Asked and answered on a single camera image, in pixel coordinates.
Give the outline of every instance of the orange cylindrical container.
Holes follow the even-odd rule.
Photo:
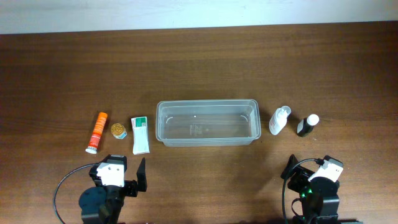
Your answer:
[[[100,143],[102,131],[104,130],[106,118],[108,115],[104,112],[99,112],[97,122],[95,123],[93,134],[91,135],[90,142],[88,143],[86,152],[96,154],[98,143]]]

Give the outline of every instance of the spray nozzle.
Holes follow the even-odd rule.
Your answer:
[[[280,108],[280,111],[278,113],[278,118],[287,118],[288,115],[292,112],[292,110],[290,109],[290,107],[288,106],[283,106]]]

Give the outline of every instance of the gold lid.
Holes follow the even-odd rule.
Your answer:
[[[121,124],[119,124],[119,123],[116,123],[116,124],[112,125],[112,127],[111,127],[111,133],[112,133],[113,135],[120,135],[120,134],[122,134],[123,132],[124,132],[124,127],[123,127],[123,125],[121,125]]]

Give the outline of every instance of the clear plastic container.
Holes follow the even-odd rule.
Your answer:
[[[166,146],[240,146],[261,136],[256,100],[161,101],[156,138]]]

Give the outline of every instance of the wood grain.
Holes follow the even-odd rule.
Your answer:
[[[56,223],[59,180],[123,154],[128,179],[146,157],[148,191],[126,199],[121,222],[273,223],[289,156],[329,154],[345,164],[340,218],[397,223],[397,33],[398,22],[371,22],[1,35],[0,222]],[[251,145],[156,140],[158,102],[230,98],[259,103],[262,136]],[[282,105],[293,113],[273,136],[268,121]],[[108,125],[91,155],[84,149],[99,111],[129,132],[118,140]],[[297,123],[310,113],[320,124],[300,138]],[[133,156],[129,119],[141,115],[151,153]],[[78,199],[92,186],[83,170],[61,187],[67,223],[81,223]],[[295,197],[287,192],[287,204]]]

